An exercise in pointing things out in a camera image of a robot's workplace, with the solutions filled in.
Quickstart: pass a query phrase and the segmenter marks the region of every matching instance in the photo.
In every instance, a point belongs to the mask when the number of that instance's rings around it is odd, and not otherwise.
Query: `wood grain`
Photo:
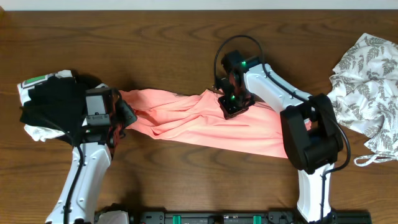
[[[220,43],[249,34],[288,82],[328,93],[331,69],[361,34],[398,43],[397,25],[397,11],[8,12],[0,21],[0,223],[43,223],[70,168],[69,146],[34,142],[24,132],[16,88],[23,80],[75,69],[122,90],[200,94],[213,84]],[[225,51],[232,49],[257,53],[245,40]],[[366,137],[347,133],[353,157],[371,153]],[[99,208],[122,202],[135,209],[245,211],[297,202],[297,171],[288,160],[127,135],[104,178]],[[333,174],[331,204],[395,223],[397,174],[397,162],[351,162]]]

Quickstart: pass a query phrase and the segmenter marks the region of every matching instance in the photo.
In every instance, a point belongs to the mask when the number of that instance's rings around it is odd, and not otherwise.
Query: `white wall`
[[[398,0],[0,0],[5,10],[398,9]]]

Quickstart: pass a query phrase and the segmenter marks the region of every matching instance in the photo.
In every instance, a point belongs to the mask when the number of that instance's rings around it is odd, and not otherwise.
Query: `white cloth with leaf pattern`
[[[364,145],[374,154],[355,164],[398,160],[398,45],[363,34],[333,71],[328,96],[337,121],[371,138]]]

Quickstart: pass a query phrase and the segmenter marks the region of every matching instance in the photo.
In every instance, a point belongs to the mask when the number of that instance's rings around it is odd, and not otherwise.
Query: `pink fabric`
[[[121,91],[138,120],[127,127],[154,139],[286,158],[280,117],[267,104],[256,103],[225,120],[218,94],[179,96],[163,90]]]

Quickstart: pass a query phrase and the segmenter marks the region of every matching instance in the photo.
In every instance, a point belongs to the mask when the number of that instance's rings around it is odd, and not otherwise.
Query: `black cable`
[[[29,113],[29,114],[31,114],[33,116],[36,116],[37,118],[39,118],[42,121],[46,122],[48,125],[53,126],[54,129],[57,129],[57,130],[60,130],[61,132],[63,132],[70,139],[72,147],[76,147],[78,149],[78,151],[79,151],[79,155],[80,155],[79,166],[77,168],[75,177],[73,178],[72,184],[71,184],[71,186],[69,188],[68,196],[67,196],[67,199],[65,201],[65,206],[63,208],[63,224],[69,224],[70,201],[72,199],[73,191],[75,190],[77,180],[79,179],[80,172],[81,172],[81,170],[83,168],[83,164],[85,162],[84,161],[85,157],[83,155],[83,151],[81,150],[80,142],[77,142],[77,144],[75,144],[76,142],[75,142],[74,136],[72,136],[70,133],[65,131],[59,125],[55,124],[54,122],[52,122],[51,120],[46,118],[44,115],[35,113],[34,110],[30,110],[30,109],[25,108],[23,106],[21,106],[20,109],[25,111],[26,113]]]
[[[235,35],[235,36],[232,36],[232,37],[226,39],[220,45],[219,49],[217,50],[216,57],[214,59],[214,79],[215,79],[215,84],[216,84],[217,88],[219,87],[218,84],[217,84],[217,76],[216,76],[216,72],[217,72],[216,71],[216,64],[217,64],[218,55],[220,54],[221,49],[224,47],[225,44],[227,44],[229,41],[231,41],[233,39],[236,39],[236,38],[247,38],[247,39],[252,40],[254,43],[256,43],[256,45],[258,46],[258,48],[260,50],[260,60],[261,60],[262,69],[263,69],[264,73],[267,75],[267,78],[269,78],[279,88],[283,89],[284,91],[286,91],[288,94],[290,94],[294,98],[296,98],[296,99],[298,99],[298,100],[300,100],[302,102],[309,103],[313,108],[318,110],[320,113],[323,113],[323,115],[325,115],[325,117],[328,118],[333,123],[333,125],[335,125],[338,128],[339,132],[341,133],[341,135],[343,137],[344,143],[346,145],[346,150],[347,150],[347,157],[346,157],[345,162],[339,167],[336,167],[334,169],[330,169],[330,170],[325,171],[322,174],[322,176],[321,176],[322,177],[322,198],[321,198],[321,204],[320,204],[320,206],[321,206],[320,223],[322,223],[323,222],[323,206],[324,206],[324,203],[325,203],[326,175],[330,174],[332,172],[336,172],[336,171],[344,169],[349,164],[349,161],[351,159],[351,148],[349,146],[349,141],[348,141],[347,135],[345,134],[345,132],[342,130],[342,128],[338,125],[338,123],[335,121],[335,119],[332,117],[332,115],[329,112],[323,110],[322,108],[319,108],[317,105],[313,104],[311,101],[306,100],[305,98],[302,98],[301,96],[298,96],[294,91],[291,91],[286,86],[283,86],[277,80],[275,80],[274,77],[272,77],[272,75],[266,70],[265,55],[264,55],[264,51],[262,50],[261,44],[256,39],[254,39],[251,36],[248,36],[248,35]]]

